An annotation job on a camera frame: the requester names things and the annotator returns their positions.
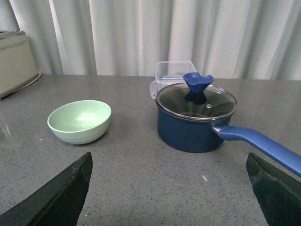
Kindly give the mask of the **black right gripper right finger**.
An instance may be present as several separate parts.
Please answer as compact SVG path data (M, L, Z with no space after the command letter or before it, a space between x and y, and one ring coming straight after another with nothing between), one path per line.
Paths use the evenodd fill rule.
M253 193L270 226L301 224L301 183L254 153L246 169Z

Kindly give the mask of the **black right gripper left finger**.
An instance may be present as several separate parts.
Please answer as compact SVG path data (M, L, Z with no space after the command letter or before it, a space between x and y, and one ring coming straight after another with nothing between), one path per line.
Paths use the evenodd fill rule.
M85 153L31 196L0 216L2 226L75 226L89 190L92 155Z

